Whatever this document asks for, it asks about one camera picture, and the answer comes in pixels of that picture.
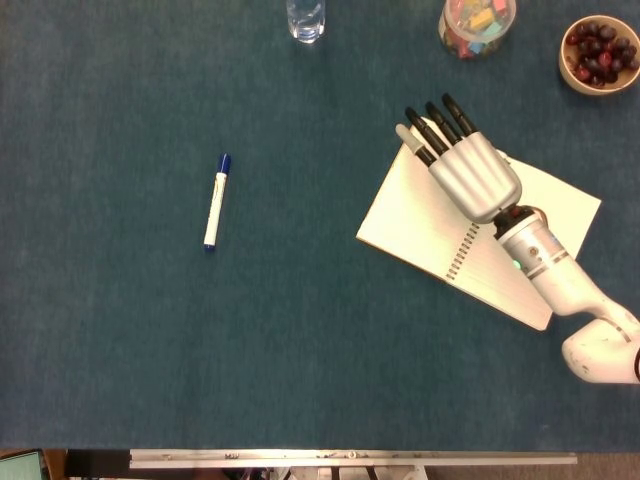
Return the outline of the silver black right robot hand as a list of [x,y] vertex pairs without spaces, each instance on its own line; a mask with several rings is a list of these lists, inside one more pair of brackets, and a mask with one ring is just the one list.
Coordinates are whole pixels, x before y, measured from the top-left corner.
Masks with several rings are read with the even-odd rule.
[[398,124],[396,134],[466,218],[492,223],[518,204],[521,182],[454,98],[445,93],[442,102],[450,118],[428,102],[426,113],[434,122],[430,126],[414,108],[407,107],[405,116],[411,126]]

